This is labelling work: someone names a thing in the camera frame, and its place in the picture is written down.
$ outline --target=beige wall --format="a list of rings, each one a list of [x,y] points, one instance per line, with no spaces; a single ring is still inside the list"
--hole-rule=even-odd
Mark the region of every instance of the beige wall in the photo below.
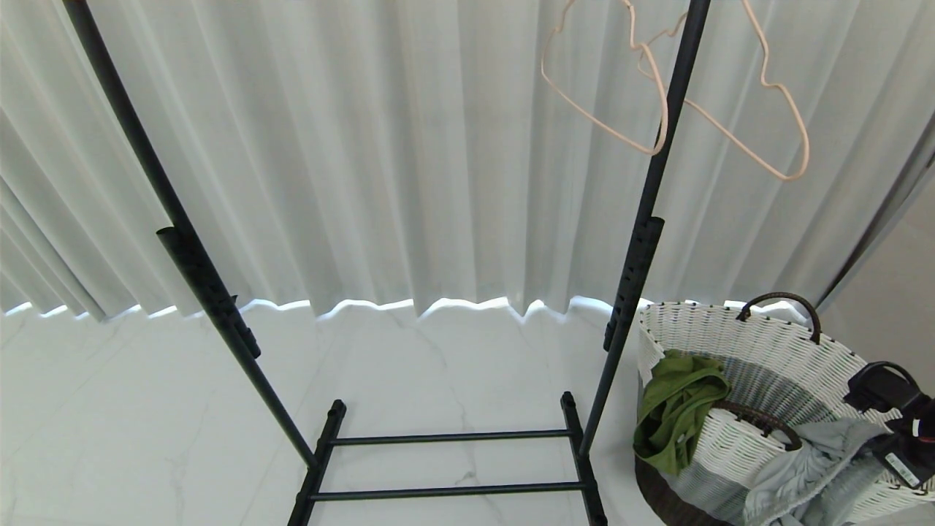
[[[866,360],[899,363],[935,396],[935,183],[831,298],[821,321]]]

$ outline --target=white woven basket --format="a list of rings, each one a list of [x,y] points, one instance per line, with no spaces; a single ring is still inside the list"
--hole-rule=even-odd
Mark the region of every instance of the white woven basket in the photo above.
[[[758,300],[795,295],[775,293]],[[801,300],[813,313],[807,301]],[[667,349],[719,358],[733,385],[729,400],[754,407],[788,425],[841,417],[865,418],[883,425],[899,417],[869,411],[861,415],[843,401],[847,380],[867,364],[847,347],[801,325],[752,314],[738,319],[740,309],[696,303],[657,303],[640,311],[640,377],[652,379],[652,369]],[[778,441],[733,414],[712,410],[698,441],[693,462],[705,470],[752,486],[760,468],[784,452]],[[851,521],[874,519],[935,502],[935,478],[922,489],[902,487],[885,472],[857,501]]]

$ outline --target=curtain fold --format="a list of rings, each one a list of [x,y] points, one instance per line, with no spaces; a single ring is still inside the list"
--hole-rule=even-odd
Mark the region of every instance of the curtain fold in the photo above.
[[[612,302],[649,158],[539,76],[564,2],[90,4],[238,301],[310,300],[317,314],[345,299],[413,298],[420,311],[440,298],[505,296],[519,312],[533,300],[564,311],[575,295]],[[687,6],[635,4],[638,40]],[[153,235],[165,214],[64,10],[3,5],[4,309],[29,299],[97,317],[137,303],[194,312]],[[754,9],[769,78],[796,97],[812,163],[779,183],[686,108],[655,209],[667,223],[649,298],[821,298],[935,110],[930,2]],[[546,66],[579,104],[649,144],[659,103],[628,26],[617,1],[579,2]],[[665,76],[677,45],[654,44]],[[759,88],[761,56],[741,5],[713,3],[689,97],[795,167],[800,139],[782,98]]]

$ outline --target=beige clothes hanger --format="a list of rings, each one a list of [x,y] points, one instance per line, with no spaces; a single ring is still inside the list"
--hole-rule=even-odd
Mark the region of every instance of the beige clothes hanger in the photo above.
[[[653,51],[649,49],[649,46],[645,42],[634,43],[633,41],[633,36],[636,30],[636,21],[637,21],[636,10],[633,8],[633,4],[630,3],[630,0],[621,0],[621,1],[624,3],[624,5],[626,5],[626,8],[630,13],[630,42],[629,42],[630,49],[640,50],[640,60],[642,60],[643,56],[649,59],[649,66],[653,70],[653,74],[650,76],[650,79],[655,81],[655,87],[659,93],[659,106],[662,108],[662,118],[659,123],[659,137],[658,139],[656,139],[655,146],[653,148],[647,148],[645,146],[642,146],[641,144],[638,144],[633,139],[630,139],[629,137],[624,136],[617,130],[601,122],[597,117],[589,113],[587,110],[585,110],[581,106],[578,106],[578,104],[576,104],[575,101],[571,100],[571,97],[569,97],[568,95],[565,95],[565,92],[563,92],[558,86],[556,86],[555,83],[552,82],[552,79],[550,79],[549,76],[545,73],[545,59],[549,54],[549,44],[552,43],[552,38],[555,35],[561,33],[562,30],[565,28],[565,17],[568,15],[568,10],[571,9],[571,5],[575,3],[575,0],[568,0],[568,2],[565,4],[565,8],[562,9],[562,16],[558,21],[558,25],[552,29],[552,32],[549,33],[549,36],[545,39],[545,46],[543,46],[542,48],[542,59],[539,62],[539,70],[541,71],[542,77],[545,79],[545,81],[548,82],[550,86],[552,86],[552,89],[554,89],[556,93],[561,95],[561,97],[564,98],[581,115],[584,115],[585,117],[587,117],[588,120],[590,120],[592,123],[597,124],[598,126],[601,127],[601,129],[603,129],[607,133],[613,135],[619,140],[622,140],[623,142],[625,142],[626,144],[629,144],[630,146],[636,148],[637,150],[643,153],[647,153],[649,155],[656,155],[657,153],[659,153],[660,150],[662,150],[662,145],[666,142],[666,135],[669,134],[669,106],[666,103],[666,86],[662,81],[662,76],[659,74],[659,68],[655,63],[655,58],[653,57]]]
[[[679,20],[676,21],[675,27],[672,28],[671,30],[668,30],[668,29],[667,29],[667,30],[663,30],[663,31],[659,32],[658,34],[656,34],[655,36],[653,36],[652,38],[650,38],[648,41],[646,41],[646,42],[641,42],[639,45],[634,46],[634,45],[632,44],[632,40],[633,40],[633,29],[634,29],[634,27],[635,27],[635,25],[636,25],[636,23],[635,23],[636,12],[635,12],[635,10],[633,9],[632,4],[630,4],[629,0],[621,0],[621,1],[627,6],[627,9],[630,11],[630,41],[631,41],[631,46],[630,46],[630,47],[631,47],[632,49],[634,49],[634,50],[635,50],[635,49],[639,49],[639,50],[640,50],[640,59],[639,59],[639,61],[637,62],[637,64],[638,64],[638,65],[637,65],[637,68],[639,69],[640,73],[642,73],[642,74],[645,75],[646,77],[648,77],[648,78],[650,78],[650,79],[652,79],[652,80],[657,80],[657,79],[658,79],[658,67],[657,67],[656,64],[655,64],[655,58],[654,58],[650,53],[647,53],[645,50],[648,50],[648,49],[649,49],[649,46],[650,46],[654,41],[656,41],[659,37],[661,37],[661,36],[663,36],[663,35],[666,35],[666,36],[668,36],[668,37],[675,37],[675,35],[678,34],[679,29],[681,28],[683,22],[685,21],[685,17],[686,17],[686,15],[687,15],[687,13],[683,13],[682,16],[679,17]],[[562,23],[560,23],[559,28],[557,28],[557,29],[559,29],[559,32],[560,32],[560,27],[561,27],[561,25],[564,23],[566,11],[568,11],[568,8],[570,7],[570,5],[571,5],[573,2],[574,2],[574,0],[569,1],[568,4],[565,6],[565,11],[562,12]],[[702,117],[704,117],[704,118],[707,119],[709,122],[711,122],[711,124],[713,124],[714,127],[716,127],[721,133],[723,133],[728,139],[730,139],[731,142],[733,142],[734,144],[736,144],[738,148],[740,148],[744,153],[746,153],[747,155],[749,155],[754,161],[757,162],[758,165],[760,165],[761,167],[765,168],[769,173],[771,173],[772,175],[776,176],[776,177],[777,177],[778,179],[780,179],[781,181],[794,181],[795,179],[800,178],[800,177],[805,173],[805,170],[806,170],[806,168],[807,168],[808,165],[809,165],[809,157],[810,157],[810,153],[811,153],[811,145],[810,145],[810,142],[809,142],[808,130],[806,130],[806,128],[805,128],[805,122],[802,120],[802,116],[801,116],[801,114],[798,112],[798,107],[796,106],[796,102],[795,102],[795,100],[793,100],[792,94],[789,93],[789,90],[788,90],[783,84],[781,84],[781,83],[772,83],[772,82],[768,82],[768,81],[766,80],[767,65],[768,65],[769,60],[770,60],[770,45],[769,45],[769,43],[768,43],[767,40],[766,40],[766,35],[763,33],[763,28],[760,27],[759,21],[756,19],[756,15],[755,15],[755,13],[754,13],[754,11],[753,11],[753,8],[750,6],[750,1],[749,1],[749,0],[741,0],[741,2],[743,3],[743,8],[744,8],[744,10],[745,10],[746,13],[747,13],[747,17],[750,19],[750,23],[751,23],[751,24],[753,25],[753,27],[754,27],[754,31],[756,32],[756,37],[759,39],[759,42],[760,42],[760,47],[763,49],[763,63],[762,63],[762,67],[760,67],[760,84],[761,84],[763,87],[765,87],[765,88],[777,89],[777,90],[779,90],[780,92],[782,92],[783,96],[785,97],[786,103],[788,103],[789,108],[792,110],[792,116],[793,116],[793,118],[795,118],[795,120],[796,120],[796,125],[798,126],[798,131],[799,131],[799,133],[800,133],[801,136],[802,136],[802,160],[801,160],[801,165],[799,166],[798,171],[797,171],[794,175],[785,175],[785,174],[783,174],[783,173],[780,172],[778,169],[774,168],[772,165],[770,165],[769,163],[767,163],[766,161],[764,161],[759,155],[757,155],[755,152],[753,152],[753,151],[752,151],[750,148],[748,148],[745,144],[743,144],[739,139],[737,139],[737,137],[734,136],[734,134],[730,133],[730,131],[727,130],[727,128],[725,128],[721,123],[719,123],[719,122],[717,121],[717,119],[715,119],[709,112],[707,112],[705,109],[703,109],[701,106],[699,106],[696,102],[694,102],[694,101],[689,100],[689,99],[686,98],[686,99],[685,99],[685,104],[687,104],[687,105],[690,106],[691,108],[694,108],[695,110],[697,110],[698,113],[700,113]],[[546,51],[548,50],[548,40],[546,41],[546,48],[545,48],[545,49],[546,49]],[[645,70],[642,68],[642,61],[643,61],[643,58],[644,58],[644,57],[649,61],[649,63],[650,63],[650,68],[653,70],[653,75],[650,75],[649,72],[645,71]],[[553,88],[554,88],[554,85],[552,84],[552,82],[551,82],[550,80],[546,79],[546,81],[548,81],[549,84],[552,85]],[[559,93],[559,94],[560,94],[563,98],[565,98],[566,100],[568,100],[568,98],[565,96],[565,94],[562,94],[562,93]],[[618,133],[616,133],[616,132],[610,130],[608,126],[606,126],[606,125],[604,125],[603,123],[601,123],[600,121],[598,121],[593,115],[591,115],[590,113],[584,111],[580,106],[574,104],[573,102],[572,102],[571,104],[575,107],[576,110],[578,110],[579,112],[581,112],[582,114],[584,114],[584,116],[585,116],[585,117],[588,117],[588,119],[590,119],[592,122],[596,122],[596,124],[600,125],[600,126],[601,126],[602,128],[604,128],[605,130],[611,131],[611,134],[614,135],[615,137],[617,137],[618,139],[623,139],[625,142],[627,142],[627,143],[629,143],[629,144],[632,144],[632,141],[630,141],[629,139],[626,139],[626,138],[620,136]],[[665,138],[665,133],[663,133],[661,130],[660,130],[660,135],[659,135],[659,137],[660,137],[661,140]]]

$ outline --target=white label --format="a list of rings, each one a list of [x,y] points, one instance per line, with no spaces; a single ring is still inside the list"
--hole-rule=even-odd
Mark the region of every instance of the white label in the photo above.
[[[909,471],[909,468],[906,467],[906,464],[902,463],[902,460],[899,459],[893,453],[886,453],[886,461],[889,462],[889,465],[893,466],[893,469],[896,470],[896,473],[902,477],[903,480],[909,483],[910,486],[918,486],[921,480],[919,477],[915,476],[915,473]]]

